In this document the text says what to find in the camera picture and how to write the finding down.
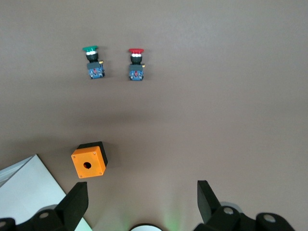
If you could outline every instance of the blue toy body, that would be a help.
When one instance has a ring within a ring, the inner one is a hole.
[[[105,76],[103,64],[99,62],[89,63],[87,68],[91,78],[103,78]]]
[[[129,66],[129,78],[130,78],[130,80],[133,80],[133,81],[142,81],[143,80],[143,66],[144,66],[144,64],[141,64],[141,65],[131,64]]]

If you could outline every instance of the black metal bracket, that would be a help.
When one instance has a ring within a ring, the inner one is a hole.
[[[281,216],[260,213],[256,220],[230,206],[221,206],[206,180],[198,181],[198,207],[204,224],[194,231],[295,231]]]
[[[74,231],[89,205],[86,182],[77,183],[55,209],[45,209],[16,225],[13,218],[0,219],[0,231]]]

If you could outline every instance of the green hat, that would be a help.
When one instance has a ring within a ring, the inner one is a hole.
[[[90,51],[96,51],[98,46],[90,46],[90,47],[84,47],[82,48],[85,52],[90,52]]]

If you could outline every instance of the white round object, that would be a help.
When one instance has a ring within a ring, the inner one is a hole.
[[[130,231],[162,231],[162,230],[153,225],[140,225],[133,228]]]

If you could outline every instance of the black side of box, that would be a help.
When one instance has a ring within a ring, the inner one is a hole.
[[[103,156],[105,166],[107,166],[108,160],[107,160],[107,157],[106,157],[106,152],[105,152],[105,149],[104,149],[104,146],[103,146],[103,142],[98,141],[98,142],[93,142],[93,143],[84,143],[84,144],[79,145],[77,147],[77,149],[90,148],[90,147],[96,147],[96,146],[99,146],[101,153],[102,153],[102,156]]]

